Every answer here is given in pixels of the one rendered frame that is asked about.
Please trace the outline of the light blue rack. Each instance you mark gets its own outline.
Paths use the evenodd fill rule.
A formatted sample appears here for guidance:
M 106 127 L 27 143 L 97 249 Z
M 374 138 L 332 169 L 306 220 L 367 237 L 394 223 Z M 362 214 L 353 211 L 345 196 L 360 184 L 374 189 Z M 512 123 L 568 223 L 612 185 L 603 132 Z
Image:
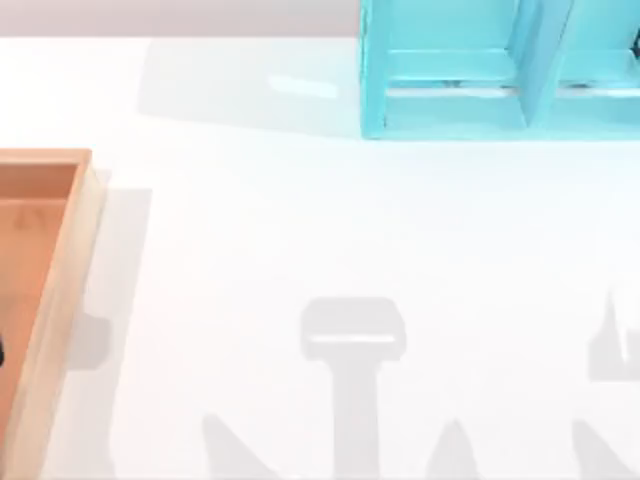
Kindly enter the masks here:
M 640 140 L 640 0 L 359 0 L 360 131 Z

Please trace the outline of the shallow salmon-coloured box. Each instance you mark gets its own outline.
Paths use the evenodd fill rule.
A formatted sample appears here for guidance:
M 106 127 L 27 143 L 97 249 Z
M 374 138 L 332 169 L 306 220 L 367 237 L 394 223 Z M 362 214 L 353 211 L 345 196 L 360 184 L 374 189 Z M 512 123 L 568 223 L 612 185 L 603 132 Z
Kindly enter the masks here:
M 82 148 L 0 148 L 0 480 L 38 480 L 106 197 Z

